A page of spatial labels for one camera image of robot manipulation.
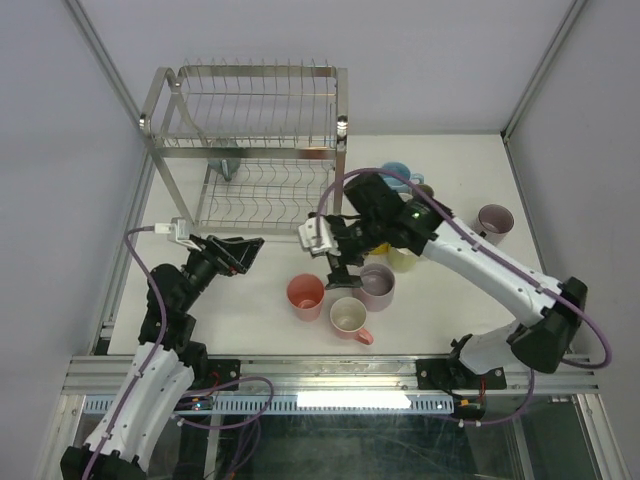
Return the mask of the tall pink cup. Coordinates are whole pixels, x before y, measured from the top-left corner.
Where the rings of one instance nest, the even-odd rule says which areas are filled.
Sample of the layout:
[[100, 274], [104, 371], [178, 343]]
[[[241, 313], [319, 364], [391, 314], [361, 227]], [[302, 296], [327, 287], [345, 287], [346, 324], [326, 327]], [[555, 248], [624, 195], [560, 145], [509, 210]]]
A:
[[312, 322], [319, 318], [322, 310], [324, 284], [315, 275], [300, 274], [289, 282], [286, 296], [297, 318]]

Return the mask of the lilac mug with handle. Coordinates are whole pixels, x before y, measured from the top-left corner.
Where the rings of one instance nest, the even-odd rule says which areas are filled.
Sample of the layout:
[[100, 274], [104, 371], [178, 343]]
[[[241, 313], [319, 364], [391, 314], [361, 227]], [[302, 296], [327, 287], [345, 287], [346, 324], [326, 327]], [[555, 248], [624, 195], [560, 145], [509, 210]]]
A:
[[352, 290], [353, 296], [361, 301], [367, 311], [381, 312], [393, 301], [395, 275], [385, 265], [372, 263], [360, 271], [362, 285]]

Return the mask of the grey-blue round ceramic cup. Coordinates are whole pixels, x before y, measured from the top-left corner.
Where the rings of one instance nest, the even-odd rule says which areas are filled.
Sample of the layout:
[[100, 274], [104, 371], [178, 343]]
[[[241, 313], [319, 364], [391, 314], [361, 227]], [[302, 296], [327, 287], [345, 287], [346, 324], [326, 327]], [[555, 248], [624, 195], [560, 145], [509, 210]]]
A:
[[[212, 146], [237, 148], [238, 144], [233, 139], [218, 138], [212, 142]], [[215, 173], [221, 175], [226, 182], [231, 182], [241, 165], [241, 159], [211, 157], [207, 159], [207, 164]]]

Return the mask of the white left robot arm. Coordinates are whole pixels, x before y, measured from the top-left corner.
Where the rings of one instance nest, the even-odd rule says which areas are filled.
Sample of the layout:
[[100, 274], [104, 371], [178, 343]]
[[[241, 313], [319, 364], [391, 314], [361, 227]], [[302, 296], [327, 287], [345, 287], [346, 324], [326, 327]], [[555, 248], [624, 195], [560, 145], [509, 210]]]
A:
[[186, 262], [160, 264], [147, 278], [146, 313], [139, 345], [114, 401], [80, 447], [64, 452], [65, 479], [144, 479], [151, 455], [175, 407], [189, 388], [209, 377], [207, 350], [191, 339], [189, 313], [218, 276], [245, 274], [265, 241], [190, 235]]

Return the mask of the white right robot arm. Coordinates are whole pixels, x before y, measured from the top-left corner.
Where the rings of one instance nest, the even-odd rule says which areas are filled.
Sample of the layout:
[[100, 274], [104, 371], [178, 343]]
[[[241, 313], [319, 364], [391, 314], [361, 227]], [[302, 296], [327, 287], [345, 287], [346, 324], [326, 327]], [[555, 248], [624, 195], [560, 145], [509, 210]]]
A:
[[453, 342], [447, 363], [452, 383], [469, 387], [482, 374], [514, 362], [545, 374], [557, 370], [581, 324], [584, 283], [574, 277], [561, 282], [518, 264], [443, 204], [405, 201], [374, 172], [357, 174], [344, 193], [357, 212], [351, 224], [314, 212], [299, 229], [303, 248], [328, 259], [328, 288], [360, 286], [348, 268], [362, 265], [379, 245], [405, 248], [459, 274], [514, 317], [506, 326]]

